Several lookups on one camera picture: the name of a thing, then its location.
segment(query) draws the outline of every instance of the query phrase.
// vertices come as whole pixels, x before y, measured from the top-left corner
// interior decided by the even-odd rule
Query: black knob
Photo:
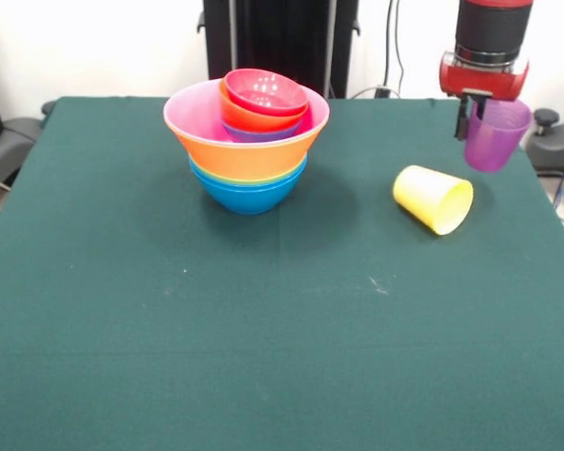
[[[535,122],[540,127],[551,127],[560,120],[560,115],[549,108],[541,108],[535,111]]]

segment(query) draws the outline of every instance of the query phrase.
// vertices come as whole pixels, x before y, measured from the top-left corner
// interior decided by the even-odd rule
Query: black cylinder
[[[504,64],[516,59],[525,39],[532,5],[484,7],[461,0],[456,53],[479,64]]]

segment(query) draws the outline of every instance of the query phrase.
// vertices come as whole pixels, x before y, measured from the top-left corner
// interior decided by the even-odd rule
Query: orange bowl
[[[254,113],[234,103],[227,92],[226,84],[222,80],[219,84],[222,119],[227,125],[246,132],[277,132],[289,129],[295,125],[306,113],[309,105],[294,116],[266,116]]]
[[[175,94],[165,104],[164,121],[193,161],[220,179],[265,182],[288,174],[305,158],[330,116],[326,100],[304,87],[309,108],[295,136],[235,143],[222,125],[219,83],[210,80]]]

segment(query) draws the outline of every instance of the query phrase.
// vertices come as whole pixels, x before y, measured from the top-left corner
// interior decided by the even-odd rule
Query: plastic cup
[[[521,101],[487,101],[483,119],[473,104],[464,158],[481,172],[501,170],[518,148],[532,120],[528,106]]]
[[[395,179],[393,197],[434,233],[447,235],[468,215],[474,188],[468,180],[413,165]]]

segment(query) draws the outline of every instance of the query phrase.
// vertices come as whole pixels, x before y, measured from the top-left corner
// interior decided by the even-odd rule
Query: bowl
[[[299,162],[296,166],[294,166],[293,168],[291,168],[289,171],[278,175],[277,177],[274,178],[270,178],[270,179],[253,179],[253,180],[239,180],[239,179],[230,179],[227,177],[221,177],[221,176],[217,176],[215,174],[213,174],[212,172],[209,172],[208,170],[206,170],[203,167],[200,167],[198,164],[196,164],[196,162],[193,162],[193,164],[206,176],[208,176],[210,179],[216,180],[216,181],[223,181],[224,183],[227,184],[231,184],[231,185],[237,185],[237,186],[250,186],[250,185],[262,185],[262,184],[266,184],[266,183],[273,183],[275,181],[279,181],[281,179],[284,179],[286,177],[288,177],[291,173],[293,173],[294,171],[296,171],[299,166],[301,164],[303,164],[302,160],[301,162]]]
[[[251,182],[288,174],[305,158],[330,116],[326,100],[304,87],[309,108],[296,135],[269,143],[235,143],[221,121],[219,83],[188,86],[164,106],[165,123],[192,159],[219,178]]]
[[[278,141],[280,139],[286,139],[293,136],[299,129],[299,122],[294,124],[292,127],[280,130],[278,132],[267,132],[267,133],[255,133],[255,132],[245,132],[243,130],[235,129],[234,127],[227,125],[223,122],[226,132],[232,137],[237,143],[267,143],[270,141]]]
[[[301,120],[309,105],[294,116],[275,117],[246,110],[230,100],[224,80],[219,85],[222,119],[235,129],[246,132],[276,132],[292,127]]]
[[[211,174],[209,174],[208,172],[205,172],[202,170],[202,168],[200,168],[198,166],[198,164],[196,164],[195,162],[193,162],[192,158],[188,158],[188,163],[190,164],[190,167],[193,171],[193,173],[195,173],[197,176],[200,176],[204,179],[207,179],[208,181],[210,181],[212,184],[220,186],[220,187],[226,187],[226,188],[233,188],[233,189],[238,189],[240,191],[243,190],[255,190],[255,188],[273,188],[275,185],[279,185],[285,182],[286,179],[289,179],[291,177],[293,177],[295,174],[297,173],[301,173],[305,170],[306,165],[307,165],[307,159],[308,157],[305,157],[305,159],[301,162],[301,164],[299,164],[297,167],[294,168],[294,170],[292,172],[289,172],[288,174],[286,174],[283,177],[280,177],[278,179],[275,180],[269,180],[269,181],[265,181],[262,183],[253,183],[253,184],[249,184],[249,185],[245,185],[242,183],[238,183],[235,181],[227,181],[227,180],[221,180],[221,179],[217,179],[215,177],[213,177]]]
[[[306,166],[303,164],[280,181],[252,186],[237,186],[213,180],[190,161],[190,167],[205,191],[226,209],[240,214],[260,214],[271,210],[289,195]]]
[[[290,78],[263,69],[236,69],[224,78],[230,99],[267,116],[293,116],[307,105],[307,95]]]

